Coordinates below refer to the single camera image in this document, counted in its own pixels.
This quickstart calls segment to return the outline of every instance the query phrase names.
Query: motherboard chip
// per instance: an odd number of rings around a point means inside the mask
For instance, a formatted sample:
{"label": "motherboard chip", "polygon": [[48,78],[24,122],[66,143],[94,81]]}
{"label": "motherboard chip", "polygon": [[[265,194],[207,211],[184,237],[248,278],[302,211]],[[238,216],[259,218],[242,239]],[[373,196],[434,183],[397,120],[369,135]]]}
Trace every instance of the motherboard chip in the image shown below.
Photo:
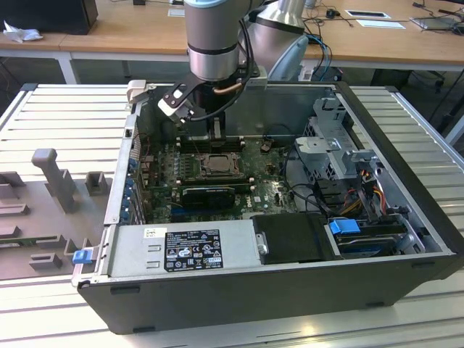
{"label": "motherboard chip", "polygon": [[199,158],[200,172],[198,179],[244,178],[240,171],[237,154],[205,154]]}

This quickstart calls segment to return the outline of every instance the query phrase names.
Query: power supply label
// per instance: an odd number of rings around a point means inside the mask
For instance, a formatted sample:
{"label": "power supply label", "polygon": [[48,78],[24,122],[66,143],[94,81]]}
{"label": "power supply label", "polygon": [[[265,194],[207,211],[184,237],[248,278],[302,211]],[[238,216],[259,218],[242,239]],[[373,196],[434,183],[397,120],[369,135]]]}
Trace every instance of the power supply label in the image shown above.
{"label": "power supply label", "polygon": [[168,232],[165,237],[165,270],[223,268],[219,230]]}

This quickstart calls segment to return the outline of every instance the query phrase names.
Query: robotic arm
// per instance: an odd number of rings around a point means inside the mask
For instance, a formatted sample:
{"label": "robotic arm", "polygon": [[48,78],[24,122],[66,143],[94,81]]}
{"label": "robotic arm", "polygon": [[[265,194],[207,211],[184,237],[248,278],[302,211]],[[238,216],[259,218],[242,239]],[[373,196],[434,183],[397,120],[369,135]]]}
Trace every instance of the robotic arm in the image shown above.
{"label": "robotic arm", "polygon": [[[191,74],[159,102],[168,117],[175,122],[206,120],[208,130],[224,129],[225,111],[250,78],[259,75],[255,63],[266,69],[270,80],[288,80],[296,72],[307,47],[305,2],[272,1],[250,16],[247,25],[243,18],[266,2],[184,1]],[[240,51],[246,64],[239,61]],[[211,124],[214,120],[219,128]]]}

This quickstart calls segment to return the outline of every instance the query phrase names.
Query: white paper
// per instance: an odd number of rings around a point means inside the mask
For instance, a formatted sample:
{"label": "white paper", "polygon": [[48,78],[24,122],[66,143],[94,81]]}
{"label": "white paper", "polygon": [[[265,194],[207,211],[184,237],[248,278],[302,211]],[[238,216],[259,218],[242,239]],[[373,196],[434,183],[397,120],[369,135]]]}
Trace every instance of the white paper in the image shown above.
{"label": "white paper", "polygon": [[169,9],[169,11],[167,11],[167,15],[169,17],[185,17],[186,10],[185,9]]}
{"label": "white paper", "polygon": [[19,29],[12,27],[4,21],[5,30],[3,34],[11,41],[16,41],[22,44],[23,41],[40,40],[44,38],[36,29]]}
{"label": "white paper", "polygon": [[398,22],[387,22],[385,20],[356,20],[363,27],[370,28],[389,28],[389,29],[406,29]]}

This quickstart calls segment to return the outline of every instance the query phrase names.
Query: blue plastic clip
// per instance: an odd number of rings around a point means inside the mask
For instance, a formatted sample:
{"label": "blue plastic clip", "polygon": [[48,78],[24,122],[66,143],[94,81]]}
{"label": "blue plastic clip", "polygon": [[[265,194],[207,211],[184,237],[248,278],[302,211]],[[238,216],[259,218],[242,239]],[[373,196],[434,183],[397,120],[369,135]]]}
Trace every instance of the blue plastic clip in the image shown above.
{"label": "blue plastic clip", "polygon": [[348,234],[361,232],[356,220],[352,219],[334,220],[328,225],[331,228],[332,234]]}
{"label": "blue plastic clip", "polygon": [[74,265],[92,263],[92,251],[78,250],[74,252],[74,255],[72,256],[72,263]]}

